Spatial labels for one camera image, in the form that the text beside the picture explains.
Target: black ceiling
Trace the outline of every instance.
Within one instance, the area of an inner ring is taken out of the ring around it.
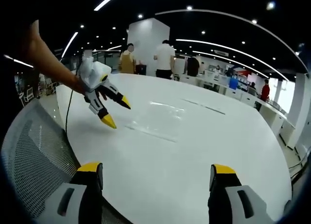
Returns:
[[[245,19],[256,19],[258,24],[280,37],[293,51],[300,43],[310,46],[308,35],[308,0],[112,0],[100,11],[93,11],[103,0],[53,0],[52,11],[40,19],[40,34],[51,50],[64,49],[74,32],[79,34],[67,51],[67,56],[84,49],[104,49],[125,44],[126,29],[138,21],[155,17],[170,26],[170,40],[175,48],[191,54],[192,50],[213,53],[211,49],[228,52],[231,59],[254,67],[272,77],[281,77],[258,61],[215,46],[176,42],[177,38],[201,40],[232,47],[266,62],[290,80],[296,72],[305,73],[305,67],[282,43],[264,30],[245,21],[213,13],[181,12],[155,16],[155,13],[186,9],[208,9],[234,14]],[[274,1],[274,10],[266,5]]]

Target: yellow and gray gripper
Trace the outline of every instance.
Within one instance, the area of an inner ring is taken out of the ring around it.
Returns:
[[[131,106],[127,98],[123,96],[113,84],[110,83],[108,75],[104,75],[103,78],[101,78],[101,82],[95,86],[95,88],[93,88],[90,92],[85,93],[84,99],[90,104],[89,109],[94,114],[98,115],[103,123],[116,129],[116,124],[100,100],[100,94],[102,96],[107,96],[128,109],[131,109]]]

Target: gray mesh fabric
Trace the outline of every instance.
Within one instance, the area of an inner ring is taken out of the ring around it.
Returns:
[[[31,101],[9,128],[1,149],[8,178],[31,217],[44,210],[45,200],[75,174],[78,163],[63,129]]]

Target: white tabletop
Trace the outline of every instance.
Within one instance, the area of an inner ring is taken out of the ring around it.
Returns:
[[[132,110],[103,101],[117,125],[114,130],[74,92],[68,139],[81,164],[103,163],[103,196],[127,219],[135,224],[208,223],[214,163],[232,167],[241,183],[267,203],[272,219],[282,216],[292,195],[289,170],[256,109],[181,82],[130,74],[109,79]],[[57,87],[63,120],[70,91]]]

